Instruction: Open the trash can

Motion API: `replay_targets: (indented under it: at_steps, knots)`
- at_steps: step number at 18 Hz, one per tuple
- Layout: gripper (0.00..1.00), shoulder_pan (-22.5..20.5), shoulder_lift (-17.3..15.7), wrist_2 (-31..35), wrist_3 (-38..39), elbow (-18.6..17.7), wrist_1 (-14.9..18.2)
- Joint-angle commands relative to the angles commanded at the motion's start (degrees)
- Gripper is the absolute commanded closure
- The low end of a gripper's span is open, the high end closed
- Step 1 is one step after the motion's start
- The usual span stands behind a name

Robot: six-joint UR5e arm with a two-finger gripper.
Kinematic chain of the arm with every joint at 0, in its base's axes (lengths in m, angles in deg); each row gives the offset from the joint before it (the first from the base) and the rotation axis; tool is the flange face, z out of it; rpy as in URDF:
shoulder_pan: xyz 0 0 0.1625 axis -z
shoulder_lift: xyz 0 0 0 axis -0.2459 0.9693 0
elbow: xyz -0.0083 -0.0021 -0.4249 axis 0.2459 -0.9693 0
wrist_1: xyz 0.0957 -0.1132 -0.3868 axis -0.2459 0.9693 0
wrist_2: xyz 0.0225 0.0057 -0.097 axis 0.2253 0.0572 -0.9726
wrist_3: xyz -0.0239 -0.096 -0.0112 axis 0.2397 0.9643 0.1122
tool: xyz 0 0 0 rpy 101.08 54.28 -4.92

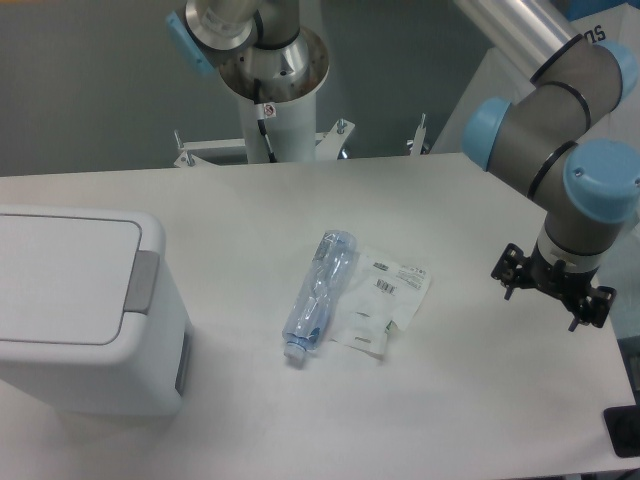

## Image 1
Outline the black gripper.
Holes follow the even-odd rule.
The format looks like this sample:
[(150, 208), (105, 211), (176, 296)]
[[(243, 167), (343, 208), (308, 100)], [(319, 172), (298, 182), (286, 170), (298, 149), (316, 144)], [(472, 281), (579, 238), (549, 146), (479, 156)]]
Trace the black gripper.
[(530, 257), (515, 244), (509, 243), (494, 266), (491, 277), (504, 288), (509, 300), (516, 289), (537, 290), (569, 305), (573, 320), (568, 327), (575, 331), (579, 325), (602, 328), (616, 299), (616, 289), (607, 286), (594, 288), (591, 281), (595, 271), (572, 273), (564, 260), (547, 261), (538, 245)]

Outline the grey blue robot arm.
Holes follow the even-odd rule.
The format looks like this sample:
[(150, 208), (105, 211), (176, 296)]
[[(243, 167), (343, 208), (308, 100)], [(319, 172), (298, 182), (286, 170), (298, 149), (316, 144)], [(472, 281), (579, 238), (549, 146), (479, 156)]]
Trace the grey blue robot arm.
[(533, 87), (517, 103), (484, 101), (462, 135), (470, 160), (546, 214), (533, 250), (506, 246), (492, 277), (559, 300), (574, 326), (602, 327), (616, 292), (593, 278), (637, 208), (639, 155), (585, 134), (634, 90), (636, 58), (617, 42), (587, 40), (548, 1), (459, 8)]

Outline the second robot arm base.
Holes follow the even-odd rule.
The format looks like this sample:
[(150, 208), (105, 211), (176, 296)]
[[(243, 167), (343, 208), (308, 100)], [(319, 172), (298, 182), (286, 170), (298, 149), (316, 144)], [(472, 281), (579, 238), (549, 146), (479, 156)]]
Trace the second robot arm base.
[(187, 1), (165, 25), (191, 68), (256, 104), (301, 99), (328, 76), (328, 49), (298, 1)]

